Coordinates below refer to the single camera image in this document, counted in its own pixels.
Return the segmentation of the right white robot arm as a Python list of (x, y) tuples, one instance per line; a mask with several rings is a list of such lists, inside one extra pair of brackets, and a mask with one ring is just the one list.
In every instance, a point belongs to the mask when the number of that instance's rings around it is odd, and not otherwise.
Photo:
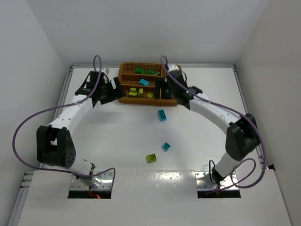
[(198, 113), (215, 124), (226, 135), (225, 154), (209, 171), (209, 177), (220, 184), (242, 160), (260, 145), (255, 118), (251, 114), (239, 114), (215, 103), (196, 86), (188, 87), (186, 74), (178, 65), (164, 64), (166, 75), (157, 80), (167, 99), (174, 99), (181, 106)]

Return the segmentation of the lime lego brick front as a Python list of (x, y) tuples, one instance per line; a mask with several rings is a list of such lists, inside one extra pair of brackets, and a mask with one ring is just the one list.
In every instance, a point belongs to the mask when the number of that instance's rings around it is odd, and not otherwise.
[(156, 155), (155, 154), (147, 155), (146, 161), (147, 161), (147, 163), (156, 162), (157, 161)]

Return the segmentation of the small cyan lego brick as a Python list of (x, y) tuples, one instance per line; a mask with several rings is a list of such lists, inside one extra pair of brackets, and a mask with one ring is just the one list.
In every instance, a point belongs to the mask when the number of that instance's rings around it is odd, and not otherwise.
[(170, 149), (170, 144), (168, 144), (168, 143), (164, 143), (163, 144), (163, 146), (162, 146), (162, 148), (163, 148), (163, 150), (165, 151), (165, 152), (167, 152), (169, 149)]

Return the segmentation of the dark green lego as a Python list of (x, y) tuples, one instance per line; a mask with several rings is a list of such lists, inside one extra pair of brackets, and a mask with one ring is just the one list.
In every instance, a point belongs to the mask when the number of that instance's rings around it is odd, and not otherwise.
[(145, 72), (146, 75), (154, 75), (155, 71), (154, 70), (148, 70)]

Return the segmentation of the long cyan lego brick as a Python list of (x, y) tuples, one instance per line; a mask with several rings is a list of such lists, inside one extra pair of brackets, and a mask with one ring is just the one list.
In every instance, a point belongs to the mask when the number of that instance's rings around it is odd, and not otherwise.
[(159, 116), (160, 121), (166, 121), (167, 120), (166, 114), (165, 114), (163, 109), (158, 110), (158, 116)]

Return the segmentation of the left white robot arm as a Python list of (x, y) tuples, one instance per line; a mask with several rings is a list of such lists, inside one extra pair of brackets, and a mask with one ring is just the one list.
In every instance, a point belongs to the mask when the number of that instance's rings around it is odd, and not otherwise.
[(62, 113), (47, 126), (39, 126), (36, 132), (38, 162), (64, 168), (80, 178), (93, 175), (94, 164), (77, 154), (72, 134), (97, 103), (103, 105), (125, 97), (118, 77), (109, 80), (107, 73), (106, 69), (90, 71)]

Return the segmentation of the cyan rounded lego brick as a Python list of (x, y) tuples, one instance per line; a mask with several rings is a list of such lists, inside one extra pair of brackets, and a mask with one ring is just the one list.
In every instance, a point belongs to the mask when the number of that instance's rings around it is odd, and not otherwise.
[(140, 83), (141, 85), (144, 85), (144, 86), (149, 86), (149, 82), (146, 81), (146, 80), (144, 80), (144, 79), (141, 79), (141, 80), (139, 81), (139, 83)]

